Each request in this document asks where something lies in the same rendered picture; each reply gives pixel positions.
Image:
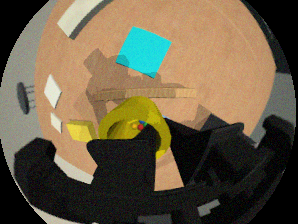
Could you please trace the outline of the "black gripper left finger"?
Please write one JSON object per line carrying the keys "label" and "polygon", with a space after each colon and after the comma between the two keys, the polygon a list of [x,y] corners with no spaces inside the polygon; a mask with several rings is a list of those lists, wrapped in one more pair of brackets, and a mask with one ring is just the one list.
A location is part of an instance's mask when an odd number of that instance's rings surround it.
{"label": "black gripper left finger", "polygon": [[156,175],[156,127],[148,124],[133,139],[93,139],[86,143],[96,164],[142,165],[150,188],[154,189]]}

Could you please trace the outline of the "yellow rectangular block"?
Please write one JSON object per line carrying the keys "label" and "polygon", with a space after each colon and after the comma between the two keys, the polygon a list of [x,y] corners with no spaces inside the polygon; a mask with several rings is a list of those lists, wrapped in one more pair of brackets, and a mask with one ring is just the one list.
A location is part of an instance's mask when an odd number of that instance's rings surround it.
{"label": "yellow rectangular block", "polygon": [[97,139],[97,133],[94,131],[93,123],[89,121],[76,121],[72,120],[67,124],[68,131],[71,133],[72,140],[86,141]]}

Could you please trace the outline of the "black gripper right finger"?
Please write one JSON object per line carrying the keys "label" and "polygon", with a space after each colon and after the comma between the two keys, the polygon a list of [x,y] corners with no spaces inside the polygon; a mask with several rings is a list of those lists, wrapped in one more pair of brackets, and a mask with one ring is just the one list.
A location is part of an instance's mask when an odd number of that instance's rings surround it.
{"label": "black gripper right finger", "polygon": [[220,128],[197,131],[197,129],[177,123],[176,120],[164,119],[164,121],[168,124],[170,135],[172,135],[169,147],[172,149],[172,155],[184,186],[196,184],[194,177],[204,165],[213,145],[242,136],[243,128],[245,128],[245,123],[233,123],[226,127],[222,125]]}

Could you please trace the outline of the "olive-yellow cup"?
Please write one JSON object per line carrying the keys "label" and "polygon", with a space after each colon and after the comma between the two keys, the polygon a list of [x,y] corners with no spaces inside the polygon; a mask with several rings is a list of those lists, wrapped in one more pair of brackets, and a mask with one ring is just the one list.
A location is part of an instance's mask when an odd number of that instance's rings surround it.
{"label": "olive-yellow cup", "polygon": [[168,124],[162,119],[160,109],[148,97],[129,97],[112,109],[98,125],[98,140],[133,139],[142,129],[133,129],[132,124],[144,125],[140,121],[156,127],[156,160],[160,159],[169,148],[172,135]]}

